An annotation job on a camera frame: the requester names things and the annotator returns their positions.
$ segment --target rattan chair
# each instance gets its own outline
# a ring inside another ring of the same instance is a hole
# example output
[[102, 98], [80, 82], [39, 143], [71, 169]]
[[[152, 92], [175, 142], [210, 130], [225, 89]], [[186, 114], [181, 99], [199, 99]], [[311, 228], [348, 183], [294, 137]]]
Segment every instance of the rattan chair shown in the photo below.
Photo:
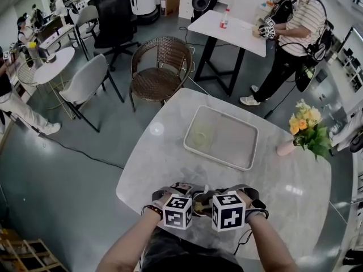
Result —
[[[154, 48], [157, 48], [157, 66], [138, 71], [137, 66], [142, 56]], [[186, 71], [183, 78], [180, 78], [184, 61]], [[131, 60], [132, 81], [129, 96], [133, 111], [135, 112], [135, 104], [132, 93], [140, 99], [161, 102], [163, 106], [165, 100], [171, 98], [188, 79], [192, 61], [189, 47], [176, 37], [158, 37], [141, 45]], [[176, 71], [163, 68], [164, 64], [174, 67]]]

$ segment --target desk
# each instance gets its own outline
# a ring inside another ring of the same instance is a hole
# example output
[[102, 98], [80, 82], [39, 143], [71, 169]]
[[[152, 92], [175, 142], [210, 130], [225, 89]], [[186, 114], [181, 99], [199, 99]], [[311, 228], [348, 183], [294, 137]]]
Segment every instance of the desk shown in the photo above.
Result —
[[45, 63], [39, 69], [36, 70], [34, 74], [33, 81], [37, 85], [49, 83], [52, 91], [54, 92], [55, 96], [57, 97], [58, 101], [62, 105], [63, 109], [66, 111], [68, 116], [72, 119], [72, 116], [68, 113], [67, 109], [63, 106], [63, 102], [59, 98], [56, 92], [56, 86], [53, 87], [50, 83], [52, 79], [54, 79], [58, 74], [61, 74], [62, 70], [70, 63], [74, 56], [74, 49], [73, 48], [63, 48], [59, 52], [56, 53], [57, 59], [52, 63]]
[[[238, 171], [187, 151], [183, 139], [200, 105], [230, 114], [257, 126], [259, 139], [254, 166]], [[163, 134], [150, 131], [155, 123]], [[293, 257], [310, 255], [319, 238], [329, 205], [331, 167], [325, 159], [316, 162], [313, 153], [297, 148], [279, 157], [276, 146], [292, 136], [268, 121], [222, 100], [180, 89], [158, 112], [134, 148], [116, 189], [117, 196], [137, 213], [150, 204], [152, 193], [176, 182], [208, 184], [212, 189], [247, 184], [260, 192], [270, 212], [269, 222], [287, 244]], [[249, 226], [217, 233], [211, 219], [193, 217], [186, 231], [169, 232], [207, 248], [234, 252]], [[257, 259], [254, 238], [240, 246], [237, 256]]]
[[[44, 40], [43, 43], [39, 47], [44, 49], [47, 52], [47, 54], [49, 55], [48, 48], [50, 48], [55, 43], [60, 43], [62, 38], [64, 38], [64, 36], [66, 36], [66, 35], [68, 35], [69, 40], [71, 40], [71, 38], [69, 37], [69, 34], [71, 32], [73, 32], [77, 44], [79, 46], [81, 46], [81, 43], [79, 42], [77, 33], [75, 31], [75, 25], [74, 24], [67, 24], [66, 26], [63, 26], [60, 29], [58, 29], [59, 35], [57, 33], [53, 33], [53, 35], [51, 35], [46, 40]], [[81, 46], [81, 48], [82, 48], [83, 53], [85, 54], [85, 56], [87, 58], [85, 50], [83, 49], [82, 46]]]
[[[188, 30], [209, 36], [200, 59], [198, 69], [195, 73], [194, 81], [198, 82], [201, 80], [216, 79], [223, 90], [226, 92], [227, 96], [231, 96], [240, 66], [243, 61], [245, 50], [249, 50], [258, 54], [259, 56], [265, 57], [266, 41], [262, 38], [259, 39], [252, 35], [252, 24], [233, 18], [231, 16], [229, 16], [227, 28], [220, 28], [222, 16], [223, 13], [209, 10], [206, 14], [202, 15], [195, 22], [189, 25]], [[212, 56], [218, 39], [239, 47], [239, 53], [233, 71], [218, 71], [217, 68], [210, 62], [210, 57]], [[200, 76], [205, 63], [207, 63], [215, 72], [215, 76]], [[221, 76], [224, 75], [232, 75], [229, 86], [225, 85], [225, 83], [221, 80]]]

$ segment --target plastic tray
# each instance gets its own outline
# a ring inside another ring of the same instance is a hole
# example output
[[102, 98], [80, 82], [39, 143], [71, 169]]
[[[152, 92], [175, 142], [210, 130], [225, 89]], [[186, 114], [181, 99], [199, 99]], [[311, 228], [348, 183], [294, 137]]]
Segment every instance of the plastic tray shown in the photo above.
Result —
[[226, 113], [199, 106], [184, 138], [196, 154], [242, 171], [254, 164], [258, 129]]

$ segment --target concrete floor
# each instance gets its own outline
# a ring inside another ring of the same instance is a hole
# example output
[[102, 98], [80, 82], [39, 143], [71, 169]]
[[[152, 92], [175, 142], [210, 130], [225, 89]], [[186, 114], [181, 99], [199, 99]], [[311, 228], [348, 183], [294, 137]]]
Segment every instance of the concrete floor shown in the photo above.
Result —
[[[134, 41], [144, 43], [162, 35], [184, 39], [185, 31], [179, 30], [179, 27], [188, 24], [189, 21], [178, 17], [160, 18], [150, 26], [140, 26]], [[204, 44], [206, 37], [189, 33], [188, 42]], [[93, 39], [88, 39], [86, 44], [92, 52]], [[196, 64], [202, 50], [202, 46], [196, 46]], [[216, 48], [212, 61], [221, 70], [232, 69], [237, 51], [230, 45]], [[271, 69], [273, 55], [271, 46], [268, 46], [266, 58], [246, 52], [231, 97], [227, 97], [216, 82], [200, 84], [212, 96], [239, 105], [238, 98], [250, 94], [249, 86], [259, 86], [265, 79]], [[135, 99], [137, 110], [136, 113], [132, 112], [128, 98], [130, 60], [130, 56], [120, 56], [115, 63], [116, 71], [112, 73], [125, 104], [119, 101], [107, 81], [106, 92], [99, 90], [82, 111], [100, 128], [100, 134], [84, 121], [70, 120], [61, 108], [46, 110], [56, 101], [53, 95], [47, 96], [40, 88], [43, 99], [36, 92], [29, 104], [51, 122], [62, 123], [61, 131], [51, 137], [95, 158], [125, 165], [139, 137], [160, 109], [158, 103]], [[63, 78], [70, 79], [85, 62], [82, 51], [77, 49]], [[315, 81], [303, 94], [294, 90], [268, 120], [288, 130], [288, 119], [300, 98], [320, 110], [326, 104], [340, 100], [331, 73], [328, 73], [323, 83], [319, 85]], [[199, 90], [192, 82], [188, 82], [186, 87]], [[292, 83], [285, 83], [268, 102], [259, 107], [246, 107], [246, 110], [263, 117], [292, 87]], [[326, 95], [324, 101], [319, 100], [322, 93]], [[345, 114], [341, 109], [334, 116], [342, 120]], [[328, 126], [333, 124], [327, 110], [323, 117]], [[309, 256], [297, 259], [301, 271], [332, 271], [346, 228], [352, 194], [352, 155], [345, 150], [328, 160], [332, 165], [331, 204], [314, 251]], [[21, 125], [15, 125], [11, 130], [0, 157], [0, 183], [10, 203], [10, 220], [14, 227], [25, 239], [42, 238], [70, 271], [77, 272], [94, 271], [107, 249], [138, 218], [116, 197], [115, 189], [121, 174], [122, 170], [117, 167], [95, 162], [56, 143], [34, 137]], [[246, 272], [262, 271], [258, 261], [239, 261]]]

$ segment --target gray chair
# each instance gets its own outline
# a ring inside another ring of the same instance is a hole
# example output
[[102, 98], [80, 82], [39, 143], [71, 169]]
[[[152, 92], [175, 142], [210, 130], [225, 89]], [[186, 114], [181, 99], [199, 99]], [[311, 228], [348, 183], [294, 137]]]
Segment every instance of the gray chair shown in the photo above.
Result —
[[[80, 32], [81, 26], [88, 23], [88, 28], [85, 31]], [[96, 6], [89, 5], [83, 8], [79, 12], [79, 17], [77, 19], [77, 22], [75, 24], [78, 37], [81, 41], [81, 46], [83, 50], [85, 50], [85, 53], [88, 52], [84, 39], [87, 39], [91, 36], [96, 39], [97, 34], [100, 32], [100, 25], [98, 24], [98, 12]]]
[[111, 81], [119, 99], [124, 103], [107, 67], [107, 61], [104, 55], [100, 54], [86, 63], [77, 73], [73, 79], [65, 86], [63, 91], [59, 94], [63, 97], [65, 103], [75, 113], [79, 119], [84, 119], [97, 133], [99, 130], [92, 125], [89, 120], [79, 111], [83, 103], [89, 101], [96, 93], [99, 86], [102, 85], [105, 91], [103, 82], [106, 79]]

